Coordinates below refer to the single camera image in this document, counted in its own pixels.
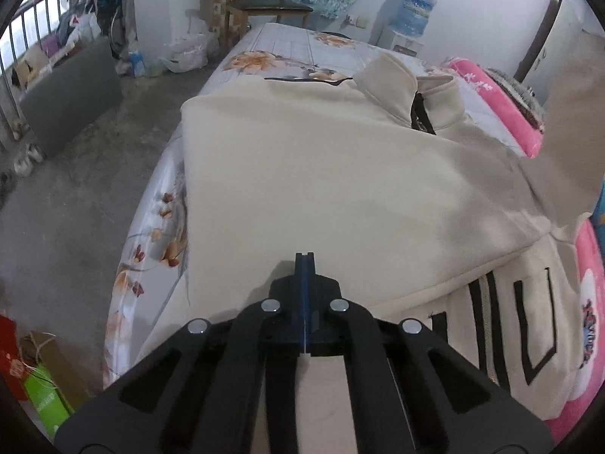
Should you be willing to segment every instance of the bed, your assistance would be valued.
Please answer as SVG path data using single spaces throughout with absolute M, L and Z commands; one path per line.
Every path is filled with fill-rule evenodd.
M 384 52 L 340 36 L 269 23 L 246 34 L 200 94 L 210 93 L 241 74 L 336 81 L 352 76 Z M 467 114 L 485 132 L 517 155 L 537 154 L 541 133 L 531 128 L 510 100 L 506 102 L 499 95 L 503 92 L 479 66 L 456 59 L 447 66 L 433 67 L 415 58 L 396 56 L 416 75 L 456 76 Z M 182 276 L 186 278 L 187 217 L 181 132 L 179 126 L 162 154 L 122 250 L 105 339 L 105 387 L 135 364 L 172 291 Z M 605 345 L 598 339 L 603 326 L 605 281 L 600 250 L 588 221 L 580 230 L 576 247 L 582 281 L 584 361 L 574 392 L 560 417 L 547 422 L 556 441 L 567 435 L 580 419 L 605 378 L 605 350 L 601 350 Z

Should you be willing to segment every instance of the plastic bag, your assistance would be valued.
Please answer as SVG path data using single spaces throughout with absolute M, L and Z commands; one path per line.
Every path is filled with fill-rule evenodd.
M 210 29 L 208 29 L 208 24 L 205 20 L 196 16 L 192 16 L 189 20 L 188 34 L 203 34 L 207 37 L 207 56 L 216 56 L 220 53 L 219 38 L 217 38 L 216 34 L 210 32 Z
M 84 46 L 88 46 L 95 40 L 96 30 L 99 30 L 99 34 L 101 33 L 101 29 L 96 22 L 96 15 L 94 13 L 83 14 L 79 17 L 72 17 L 72 22 L 70 25 L 74 27 L 73 32 L 67 38 L 66 45 L 71 43 L 77 44 L 80 42 Z
M 203 68 L 208 64 L 206 48 L 208 36 L 204 34 L 188 34 L 166 45 L 162 65 L 173 73 L 184 73 L 195 68 Z
M 97 20 L 96 14 L 92 14 L 90 16 L 90 30 L 93 33 L 93 40 L 97 39 L 101 35 L 101 26 L 99 26 L 99 21 Z

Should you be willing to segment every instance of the green box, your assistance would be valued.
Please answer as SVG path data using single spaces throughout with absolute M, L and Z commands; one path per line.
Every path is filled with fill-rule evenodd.
M 52 441 L 61 424 L 70 417 L 58 388 L 44 365 L 37 366 L 23 386 Z

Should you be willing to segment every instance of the chair seat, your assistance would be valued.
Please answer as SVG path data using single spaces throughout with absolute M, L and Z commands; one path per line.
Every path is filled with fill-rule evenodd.
M 280 12 L 312 12 L 313 7 L 304 3 L 290 2 L 288 0 L 233 0 L 227 2 L 227 8 L 240 10 L 243 12 L 249 11 L 271 11 L 279 10 Z

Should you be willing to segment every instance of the red bag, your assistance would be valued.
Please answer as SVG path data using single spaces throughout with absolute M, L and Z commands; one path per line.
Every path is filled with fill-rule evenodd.
M 25 375 L 25 365 L 19 358 L 14 330 L 13 321 L 0 316 L 0 375 L 6 381 L 13 396 L 19 401 L 26 401 L 27 396 L 21 386 Z

